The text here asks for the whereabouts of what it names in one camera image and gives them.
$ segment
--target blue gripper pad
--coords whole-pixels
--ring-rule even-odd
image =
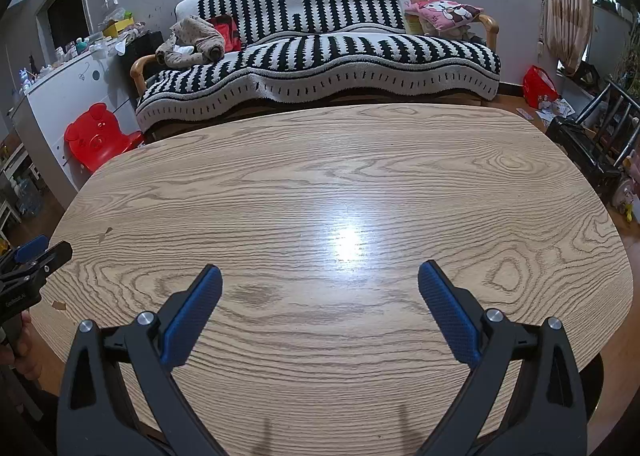
[[[167,371],[187,362],[221,295],[222,274],[211,266],[164,331],[160,362]]]
[[[423,262],[418,270],[418,290],[438,328],[458,362],[474,369],[482,355],[480,333],[453,294],[455,288],[434,261]]]
[[[24,264],[45,253],[47,248],[49,248],[49,238],[46,235],[39,235],[15,250],[14,261],[17,264]]]

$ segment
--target curtain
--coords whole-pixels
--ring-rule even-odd
[[[591,0],[548,0],[546,44],[571,76],[591,36]]]

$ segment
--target yellow box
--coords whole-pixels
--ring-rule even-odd
[[[133,17],[130,17],[128,19],[124,19],[123,21],[118,21],[115,24],[112,24],[107,29],[105,29],[105,31],[103,31],[102,34],[105,37],[113,37],[114,39],[116,39],[118,37],[118,33],[120,33],[121,30],[123,30],[130,24],[133,24]]]

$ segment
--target red chair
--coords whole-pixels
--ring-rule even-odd
[[[115,115],[104,103],[94,103],[66,127],[65,141],[82,165],[91,172],[142,143],[142,132],[123,134]]]

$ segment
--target metal screw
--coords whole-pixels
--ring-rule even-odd
[[[546,321],[549,323],[549,327],[552,330],[559,330],[562,328],[562,321],[558,317],[549,317]]]
[[[141,326],[146,326],[154,321],[154,314],[150,311],[143,311],[140,315],[138,315],[136,321]]]
[[[80,325],[78,326],[78,329],[82,331],[82,333],[87,333],[88,331],[91,331],[93,327],[94,327],[93,321],[84,320],[80,323]]]
[[[495,309],[495,308],[489,308],[486,311],[486,317],[491,322],[501,322],[502,319],[504,319],[504,315],[502,314],[502,312],[500,310]]]

